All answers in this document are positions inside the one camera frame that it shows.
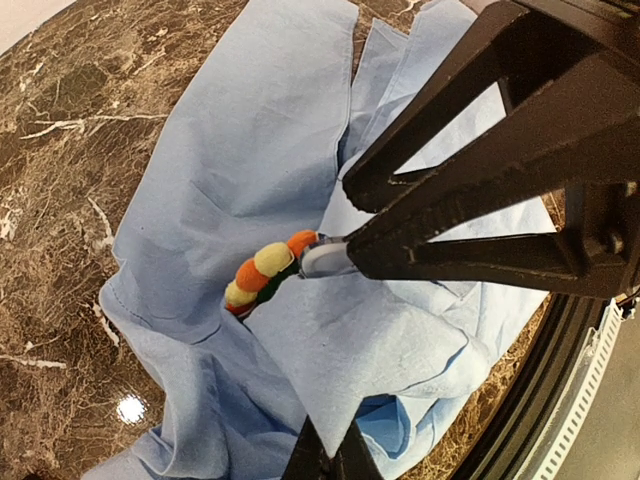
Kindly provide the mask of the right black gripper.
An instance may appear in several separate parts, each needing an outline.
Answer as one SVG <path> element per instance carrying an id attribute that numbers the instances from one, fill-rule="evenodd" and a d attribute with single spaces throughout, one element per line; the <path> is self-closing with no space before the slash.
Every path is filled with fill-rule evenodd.
<path id="1" fill-rule="evenodd" d="M 441 164 L 406 163 L 489 88 L 506 115 Z M 639 20 L 601 3 L 487 6 L 345 174 L 352 204 L 491 213 L 564 188 L 554 234 L 499 242 L 504 284 L 606 297 L 639 282 Z"/>

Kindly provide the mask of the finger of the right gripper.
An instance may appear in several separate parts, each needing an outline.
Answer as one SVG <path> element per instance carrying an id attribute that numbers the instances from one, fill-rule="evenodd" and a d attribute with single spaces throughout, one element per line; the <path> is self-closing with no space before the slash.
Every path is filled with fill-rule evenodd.
<path id="1" fill-rule="evenodd" d="M 442 165 L 388 186 L 390 202 L 346 239 L 368 278 L 617 296 L 639 282 L 639 69 L 591 54 Z M 566 201 L 558 232 L 445 238 L 557 189 Z"/>

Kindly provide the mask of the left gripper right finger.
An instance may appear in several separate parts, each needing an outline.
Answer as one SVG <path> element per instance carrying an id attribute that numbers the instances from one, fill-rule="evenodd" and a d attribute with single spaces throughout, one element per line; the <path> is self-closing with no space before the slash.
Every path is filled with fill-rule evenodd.
<path id="1" fill-rule="evenodd" d="M 336 480 L 383 480 L 368 446 L 353 420 L 332 459 L 332 478 Z"/>

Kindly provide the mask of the light blue shirt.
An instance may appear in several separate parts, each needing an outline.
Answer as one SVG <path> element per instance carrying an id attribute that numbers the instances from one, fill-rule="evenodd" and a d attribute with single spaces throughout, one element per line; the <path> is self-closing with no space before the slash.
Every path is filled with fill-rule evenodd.
<path id="1" fill-rule="evenodd" d="M 92 479 L 278 479 L 306 419 L 356 422 L 394 479 L 442 438 L 545 299 L 486 282 L 375 281 L 336 259 L 368 215 L 347 170 L 475 20 L 434 1 L 409 33 L 356 7 L 252 1 L 180 98 L 122 220 L 106 316 L 166 395 Z"/>

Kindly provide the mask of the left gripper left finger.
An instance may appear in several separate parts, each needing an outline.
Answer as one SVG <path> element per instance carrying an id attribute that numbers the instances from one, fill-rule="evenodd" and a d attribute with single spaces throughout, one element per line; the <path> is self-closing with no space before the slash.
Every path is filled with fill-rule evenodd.
<path id="1" fill-rule="evenodd" d="M 327 480 L 330 470 L 330 459 L 311 419 L 307 417 L 282 480 Z"/>

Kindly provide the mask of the plush sunflower brooch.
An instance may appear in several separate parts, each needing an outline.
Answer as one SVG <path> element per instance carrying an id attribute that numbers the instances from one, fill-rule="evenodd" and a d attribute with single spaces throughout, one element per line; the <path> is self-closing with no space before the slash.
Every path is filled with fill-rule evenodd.
<path id="1" fill-rule="evenodd" d="M 299 273 L 302 251 L 319 236 L 313 230 L 299 231 L 285 242 L 264 246 L 247 259 L 225 289 L 226 310 L 242 320 L 255 307 L 268 302 L 286 279 Z"/>

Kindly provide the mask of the round blue swirl badge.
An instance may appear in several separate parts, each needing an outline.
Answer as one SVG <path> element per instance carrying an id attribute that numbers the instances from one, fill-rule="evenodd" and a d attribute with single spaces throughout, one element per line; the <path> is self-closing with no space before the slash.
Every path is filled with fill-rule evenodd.
<path id="1" fill-rule="evenodd" d="M 304 248 L 298 264 L 299 274 L 308 279 L 334 277 L 357 271 L 347 255 L 347 242 L 343 237 L 320 235 L 317 242 Z"/>

